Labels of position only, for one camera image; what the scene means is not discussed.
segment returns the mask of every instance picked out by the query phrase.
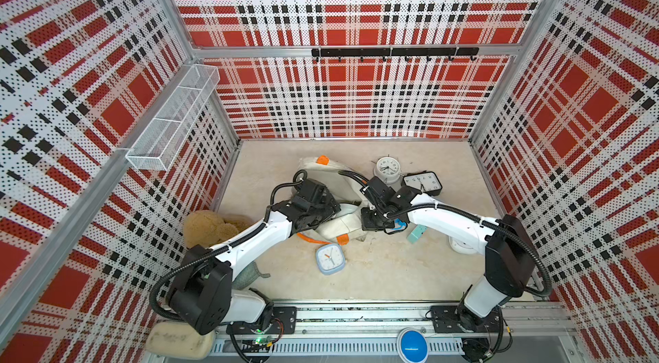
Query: clock face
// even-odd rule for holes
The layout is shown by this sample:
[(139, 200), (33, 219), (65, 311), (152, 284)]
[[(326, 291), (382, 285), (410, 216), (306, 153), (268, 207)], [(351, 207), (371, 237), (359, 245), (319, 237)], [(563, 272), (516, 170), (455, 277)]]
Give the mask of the clock face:
[(334, 270), (341, 267), (345, 259), (341, 248), (337, 244), (327, 244), (316, 251), (318, 267), (323, 271)]
[(441, 189), (440, 181), (433, 172), (422, 172), (405, 177), (405, 185), (414, 187), (422, 192), (434, 192)]
[(401, 165), (391, 157), (383, 157), (376, 164), (378, 171), (385, 176), (394, 176), (400, 173)]

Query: white round object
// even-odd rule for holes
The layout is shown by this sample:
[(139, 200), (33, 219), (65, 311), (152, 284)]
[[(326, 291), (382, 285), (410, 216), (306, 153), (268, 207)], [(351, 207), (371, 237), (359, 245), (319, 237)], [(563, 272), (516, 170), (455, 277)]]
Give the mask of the white round object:
[(401, 164), (392, 157), (383, 157), (375, 163), (373, 174), (383, 181), (384, 184), (393, 184), (401, 175)]
[(449, 237), (449, 245), (453, 249), (454, 252), (460, 253), (460, 254), (476, 254), (478, 253), (476, 249), (472, 248), (470, 245), (465, 244), (461, 242), (460, 240), (456, 240), (453, 237)]

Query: beige cushion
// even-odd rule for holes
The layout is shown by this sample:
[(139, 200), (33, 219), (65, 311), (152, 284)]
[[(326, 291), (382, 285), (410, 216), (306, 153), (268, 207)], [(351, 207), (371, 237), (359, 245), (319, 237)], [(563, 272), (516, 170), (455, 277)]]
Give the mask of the beige cushion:
[(161, 321), (153, 326), (144, 349), (160, 356), (199, 360), (208, 356), (215, 343), (215, 331), (201, 335), (180, 321)]

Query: plush toy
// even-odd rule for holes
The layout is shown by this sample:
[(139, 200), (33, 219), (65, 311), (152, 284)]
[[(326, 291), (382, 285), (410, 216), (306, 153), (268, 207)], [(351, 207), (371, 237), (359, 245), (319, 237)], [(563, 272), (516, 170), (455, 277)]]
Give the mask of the plush toy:
[[(227, 241), (252, 225), (251, 219), (243, 215), (219, 215), (210, 210), (194, 211), (183, 222), (183, 243), (187, 248), (197, 244), (208, 248)], [(243, 290), (259, 277), (267, 279), (270, 274), (261, 273), (256, 262), (252, 261), (235, 276), (231, 287), (235, 290)]]
[(183, 223), (183, 242), (187, 248), (197, 244), (210, 247), (234, 237), (251, 225), (252, 221), (242, 215), (220, 216), (210, 210), (194, 211)]

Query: white wire basket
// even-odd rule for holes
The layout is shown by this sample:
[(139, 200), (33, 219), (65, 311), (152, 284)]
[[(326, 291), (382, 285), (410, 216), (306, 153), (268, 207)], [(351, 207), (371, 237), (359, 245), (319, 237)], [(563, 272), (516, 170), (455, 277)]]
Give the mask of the white wire basket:
[(217, 67), (200, 64), (190, 67), (126, 154), (134, 168), (159, 171), (171, 168), (218, 82)]

